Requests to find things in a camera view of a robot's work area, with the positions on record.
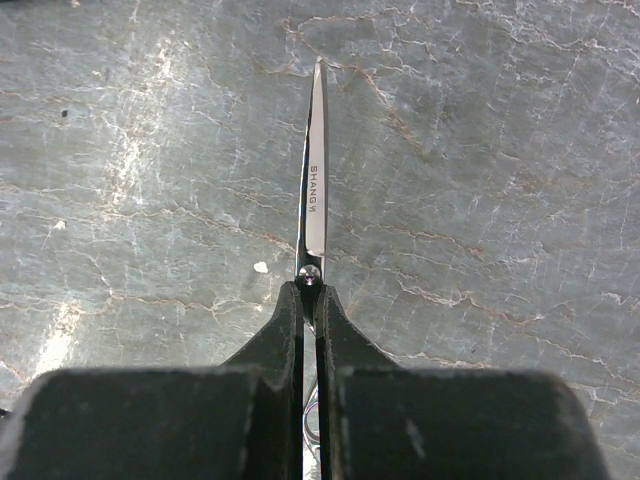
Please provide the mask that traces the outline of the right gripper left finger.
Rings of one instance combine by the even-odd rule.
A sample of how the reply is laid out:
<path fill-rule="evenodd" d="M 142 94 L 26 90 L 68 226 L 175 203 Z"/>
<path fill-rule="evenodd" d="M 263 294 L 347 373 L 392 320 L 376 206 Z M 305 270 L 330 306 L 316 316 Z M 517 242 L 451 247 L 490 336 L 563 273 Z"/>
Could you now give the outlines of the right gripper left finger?
<path fill-rule="evenodd" d="M 39 376 L 2 423 L 2 477 L 300 478 L 302 313 L 285 283 L 269 322 L 221 365 Z"/>

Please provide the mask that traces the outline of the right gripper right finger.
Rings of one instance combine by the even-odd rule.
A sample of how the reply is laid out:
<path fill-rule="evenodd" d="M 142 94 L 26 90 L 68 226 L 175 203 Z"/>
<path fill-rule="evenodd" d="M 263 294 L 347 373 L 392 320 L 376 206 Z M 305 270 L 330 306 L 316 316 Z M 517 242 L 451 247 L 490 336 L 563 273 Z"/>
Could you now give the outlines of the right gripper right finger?
<path fill-rule="evenodd" d="M 321 469 L 326 479 L 606 479 L 586 413 L 536 370 L 408 369 L 346 317 L 316 310 Z"/>

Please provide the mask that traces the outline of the silver hair scissors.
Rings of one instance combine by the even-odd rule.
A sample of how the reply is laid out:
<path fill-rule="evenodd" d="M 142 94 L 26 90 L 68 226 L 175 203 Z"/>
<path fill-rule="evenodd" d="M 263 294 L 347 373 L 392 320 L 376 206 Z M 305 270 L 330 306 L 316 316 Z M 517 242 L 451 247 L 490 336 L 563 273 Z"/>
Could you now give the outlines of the silver hair scissors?
<path fill-rule="evenodd" d="M 328 216 L 328 103 L 325 62 L 313 69 L 300 180 L 295 283 L 301 292 L 304 319 L 319 336 L 319 295 L 325 284 Z"/>

